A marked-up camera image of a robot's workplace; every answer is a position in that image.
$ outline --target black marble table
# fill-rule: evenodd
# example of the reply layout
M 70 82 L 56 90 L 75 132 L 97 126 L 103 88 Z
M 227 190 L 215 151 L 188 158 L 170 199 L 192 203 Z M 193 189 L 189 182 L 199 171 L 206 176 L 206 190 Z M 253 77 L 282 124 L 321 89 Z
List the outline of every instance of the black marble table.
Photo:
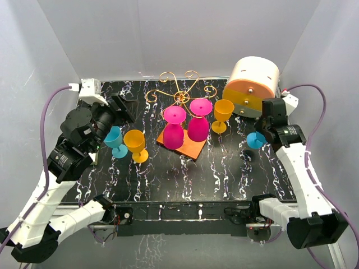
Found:
M 179 81 L 187 89 L 193 80 Z M 212 85 L 218 94 L 213 103 L 222 97 L 226 80 L 200 80 L 191 90 L 192 97 L 205 96 L 204 87 Z M 275 194 L 281 200 L 293 200 L 292 186 L 269 145 L 252 150 L 246 136 L 254 131 L 253 119 L 233 115 L 222 135 L 212 131 L 208 135 L 196 161 L 169 151 L 156 143 L 165 127 L 160 113 L 173 103 L 173 98 L 160 93 L 156 103 L 148 103 L 145 94 L 151 89 L 176 92 L 174 81 L 115 81 L 103 83 L 103 96 L 120 92 L 125 99 L 140 101 L 139 117 L 134 124 L 122 126 L 125 134 L 131 129 L 145 131 L 149 159 L 134 163 L 129 152 L 123 159 L 112 157 L 111 149 L 102 144 L 98 164 L 89 167 L 77 184 L 63 199 L 63 204 L 77 204 L 104 193 L 112 201 L 134 202 L 218 202 L 249 201 L 252 196 Z M 213 113 L 209 122 L 215 121 Z

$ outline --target gray floor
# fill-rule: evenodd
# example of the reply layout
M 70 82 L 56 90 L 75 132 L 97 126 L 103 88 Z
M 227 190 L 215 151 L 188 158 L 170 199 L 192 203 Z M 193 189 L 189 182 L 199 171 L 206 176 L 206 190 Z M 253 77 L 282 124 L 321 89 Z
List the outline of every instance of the gray floor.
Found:
M 99 231 L 106 236 L 109 231 Z M 66 239 L 50 259 L 33 269 L 60 268 L 320 268 L 306 249 L 294 249 L 285 233 L 261 246 L 229 235 L 144 235 L 95 244 L 87 229 Z M 314 248 L 334 268 L 328 247 Z

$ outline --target orange wooden board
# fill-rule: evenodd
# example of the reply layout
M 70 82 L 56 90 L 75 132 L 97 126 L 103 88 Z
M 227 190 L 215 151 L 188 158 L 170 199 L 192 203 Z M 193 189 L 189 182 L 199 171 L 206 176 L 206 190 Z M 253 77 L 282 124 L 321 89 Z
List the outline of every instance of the orange wooden board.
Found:
M 187 130 L 184 130 L 184 131 L 185 131 L 185 141 L 184 141 L 182 147 L 180 147 L 179 149 L 176 149 L 174 151 L 178 152 L 180 154 L 186 155 L 187 157 L 192 158 L 193 160 L 197 160 L 197 158 L 200 155 L 207 140 L 205 140 L 203 142 L 192 141 L 188 137 Z M 157 143 L 163 145 L 163 131 L 157 138 Z

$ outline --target gold wire rack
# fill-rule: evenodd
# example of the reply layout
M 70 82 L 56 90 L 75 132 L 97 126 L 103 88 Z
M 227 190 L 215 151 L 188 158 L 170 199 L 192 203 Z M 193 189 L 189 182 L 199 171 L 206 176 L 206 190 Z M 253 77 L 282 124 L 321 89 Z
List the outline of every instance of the gold wire rack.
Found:
M 160 91 L 158 89 L 153 89 L 153 90 L 150 90 L 146 93 L 146 101 L 148 103 L 153 103 L 153 102 L 156 102 L 157 101 L 157 95 L 156 93 L 159 92 L 161 94 L 164 94 L 164 95 L 167 95 L 167 96 L 171 96 L 173 97 L 174 99 L 174 103 L 172 105 L 179 105 L 179 106 L 184 106 L 187 110 L 187 112 L 189 113 L 189 115 L 191 115 L 192 117 L 195 117 L 195 118 L 201 118 L 201 117 L 197 117 L 196 115 L 193 115 L 191 113 L 191 111 L 189 110 L 189 108 L 187 107 L 186 103 L 191 100 L 191 99 L 203 99 L 203 98 L 207 98 L 207 99 L 210 99 L 210 98 L 213 98 L 217 95 L 217 89 L 212 86 L 212 85 L 207 85 L 204 87 L 204 91 L 208 93 L 208 96 L 205 96 L 205 97 L 200 97 L 200 98 L 192 98 L 189 94 L 189 92 L 192 90 L 192 88 L 195 86 L 195 84 L 198 82 L 198 80 L 200 79 L 200 76 L 199 74 L 196 72 L 196 71 L 193 71 L 193 70 L 189 70 L 185 73 L 185 77 L 186 78 L 192 78 L 194 76 L 194 74 L 197 75 L 197 79 L 195 80 L 195 82 L 192 84 L 192 86 L 188 89 L 188 90 L 180 90 L 180 87 L 178 86 L 178 83 L 177 83 L 177 78 L 176 78 L 176 75 L 173 73 L 173 72 L 163 72 L 160 76 L 159 76 L 159 81 L 162 82 L 162 83 L 166 83 L 168 81 L 168 77 L 166 77 L 166 79 L 163 79 L 163 76 L 165 74 L 171 74 L 174 78 L 174 82 L 176 83 L 176 87 L 177 87 L 177 92 L 175 94 L 169 94 L 167 92 L 164 92 L 164 91 Z

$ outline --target table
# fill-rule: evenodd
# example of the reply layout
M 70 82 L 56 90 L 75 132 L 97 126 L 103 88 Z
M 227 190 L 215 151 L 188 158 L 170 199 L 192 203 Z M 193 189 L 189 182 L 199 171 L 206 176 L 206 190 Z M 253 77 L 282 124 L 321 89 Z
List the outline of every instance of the table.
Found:
M 187 89 L 193 80 L 179 81 Z M 192 97 L 205 96 L 204 86 L 212 85 L 222 97 L 226 80 L 200 80 L 191 90 Z M 125 134 L 131 129 L 143 130 L 149 159 L 143 164 L 132 161 L 130 152 L 123 159 L 112 157 L 111 149 L 102 144 L 98 164 L 89 167 L 77 184 L 66 194 L 62 204 L 76 205 L 101 193 L 112 201 L 135 210 L 137 219 L 222 219 L 223 207 L 248 203 L 252 196 L 272 193 L 280 200 L 293 201 L 293 188 L 283 165 L 269 145 L 252 150 L 246 136 L 254 131 L 254 120 L 233 115 L 227 122 L 225 133 L 210 132 L 199 158 L 187 159 L 156 143 L 165 127 L 160 113 L 173 103 L 173 98 L 157 94 L 155 103 L 148 103 L 145 94 L 151 89 L 177 91 L 174 81 L 114 81 L 104 82 L 103 96 L 120 92 L 125 99 L 138 99 L 139 116 L 134 124 L 122 126 Z M 187 126 L 191 117 L 187 117 Z M 209 122 L 215 121 L 213 113 Z M 175 216 L 169 216 L 166 209 Z M 199 206 L 208 208 L 208 215 L 199 215 Z

